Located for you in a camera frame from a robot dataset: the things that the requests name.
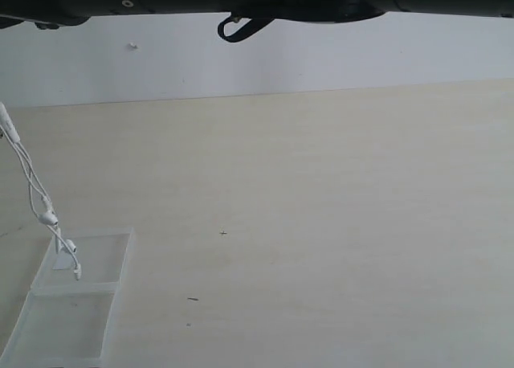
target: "clear plastic tray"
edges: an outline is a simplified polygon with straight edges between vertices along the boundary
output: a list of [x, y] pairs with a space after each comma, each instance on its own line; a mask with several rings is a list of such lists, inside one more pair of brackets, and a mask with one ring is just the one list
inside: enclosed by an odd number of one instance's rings
[[1, 368], [102, 367], [112, 309], [135, 237], [132, 229], [66, 235], [83, 275], [54, 270], [51, 243], [0, 358]]

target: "black clip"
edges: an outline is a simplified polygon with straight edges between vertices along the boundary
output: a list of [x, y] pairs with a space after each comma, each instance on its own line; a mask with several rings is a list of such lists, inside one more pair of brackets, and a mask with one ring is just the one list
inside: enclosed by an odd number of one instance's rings
[[232, 35], [227, 35], [225, 33], [226, 25], [230, 23], [237, 24], [239, 21], [241, 21], [241, 18], [236, 17], [234, 15], [231, 15], [230, 17], [223, 20], [218, 25], [219, 37], [221, 37], [229, 43], [239, 43], [240, 41], [248, 39], [250, 36], [253, 36], [255, 33], [262, 30], [264, 27], [268, 26], [273, 21], [273, 18], [252, 18], [249, 22], [240, 27], [235, 33], [233, 33]]

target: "white wall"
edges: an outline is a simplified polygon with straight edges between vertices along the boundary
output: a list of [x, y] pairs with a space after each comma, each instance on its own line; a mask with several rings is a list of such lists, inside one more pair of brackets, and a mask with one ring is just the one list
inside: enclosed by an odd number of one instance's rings
[[[388, 14], [324, 26], [275, 22], [239, 45], [223, 14], [100, 18], [0, 32], [0, 100], [85, 104], [368, 88], [514, 76], [514, 22]], [[140, 47], [130, 51], [127, 43]]]
[[[106, 368], [505, 368], [513, 89], [12, 116], [65, 231], [136, 229]], [[0, 158], [2, 343], [48, 238], [3, 141]]]

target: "black strap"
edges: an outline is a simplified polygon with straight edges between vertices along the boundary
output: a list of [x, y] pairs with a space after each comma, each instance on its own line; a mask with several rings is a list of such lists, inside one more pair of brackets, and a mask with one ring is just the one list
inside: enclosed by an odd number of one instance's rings
[[240, 41], [248, 39], [250, 36], [253, 36], [255, 33], [269, 25], [273, 19], [262, 19], [262, 18], [253, 18], [242, 27], [240, 27], [235, 33], [232, 35], [227, 35], [225, 33], [225, 27], [230, 23], [238, 23], [240, 18], [235, 16], [230, 16], [222, 21], [218, 25], [218, 35], [225, 41], [229, 43], [239, 43]]

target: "black object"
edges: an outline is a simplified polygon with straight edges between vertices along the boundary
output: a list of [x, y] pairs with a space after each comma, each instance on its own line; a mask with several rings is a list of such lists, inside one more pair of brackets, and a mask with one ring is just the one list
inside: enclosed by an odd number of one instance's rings
[[[229, 12], [220, 37], [242, 41], [274, 19], [352, 22], [387, 11], [512, 17], [514, 0], [0, 0], [0, 29], [32, 21], [40, 29], [80, 25], [93, 16]], [[250, 21], [232, 35], [225, 26]]]

